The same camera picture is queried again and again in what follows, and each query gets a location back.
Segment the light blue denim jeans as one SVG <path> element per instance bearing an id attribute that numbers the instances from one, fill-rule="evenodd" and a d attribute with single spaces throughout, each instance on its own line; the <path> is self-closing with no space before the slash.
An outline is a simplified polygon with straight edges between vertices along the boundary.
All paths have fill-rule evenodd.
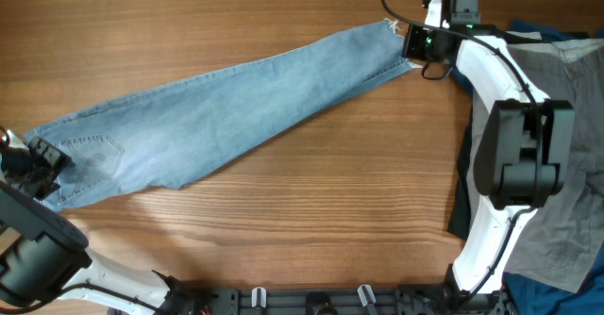
<path id="1" fill-rule="evenodd" d="M 50 142 L 72 161 L 43 204 L 61 211 L 150 187 L 179 189 L 407 73 L 402 47 L 397 21 L 386 19 L 37 127 L 30 138 Z"/>

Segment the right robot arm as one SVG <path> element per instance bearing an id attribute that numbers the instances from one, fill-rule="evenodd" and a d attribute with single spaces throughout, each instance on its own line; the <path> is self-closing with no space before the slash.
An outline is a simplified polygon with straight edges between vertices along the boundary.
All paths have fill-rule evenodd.
<path id="1" fill-rule="evenodd" d="M 404 57 L 458 70 L 488 112 L 473 164 L 479 194 L 473 224 L 438 294 L 423 301 L 440 314 L 489 314 L 523 228 L 562 190 L 575 111 L 528 79 L 508 51 L 516 36 L 482 24 L 478 0 L 423 0 L 423 6 L 428 16 L 409 24 Z"/>

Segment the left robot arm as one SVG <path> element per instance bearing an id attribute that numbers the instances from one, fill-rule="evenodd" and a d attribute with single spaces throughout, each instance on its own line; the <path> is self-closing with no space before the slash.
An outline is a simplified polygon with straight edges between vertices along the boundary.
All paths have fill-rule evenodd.
<path id="1" fill-rule="evenodd" d="M 172 276 L 128 268 L 90 249 L 73 224 L 41 205 L 70 158 L 34 138 L 1 131 L 1 311 L 27 314 L 80 300 L 110 314 L 201 314 L 200 300 Z"/>

